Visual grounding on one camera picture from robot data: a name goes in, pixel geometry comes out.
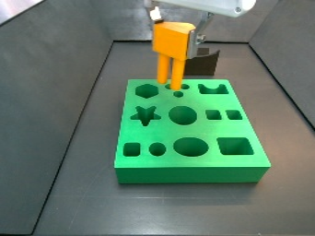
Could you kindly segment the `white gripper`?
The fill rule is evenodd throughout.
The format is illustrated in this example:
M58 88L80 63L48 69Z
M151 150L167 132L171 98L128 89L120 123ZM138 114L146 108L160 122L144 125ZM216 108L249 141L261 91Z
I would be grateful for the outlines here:
M213 14L236 18L245 14L256 4L256 0L142 0L149 10L149 18L155 23L164 21L160 13L159 3L167 3L189 9L205 11L200 15L196 28L189 31L187 58L197 56L197 46L205 41L204 29L211 23Z

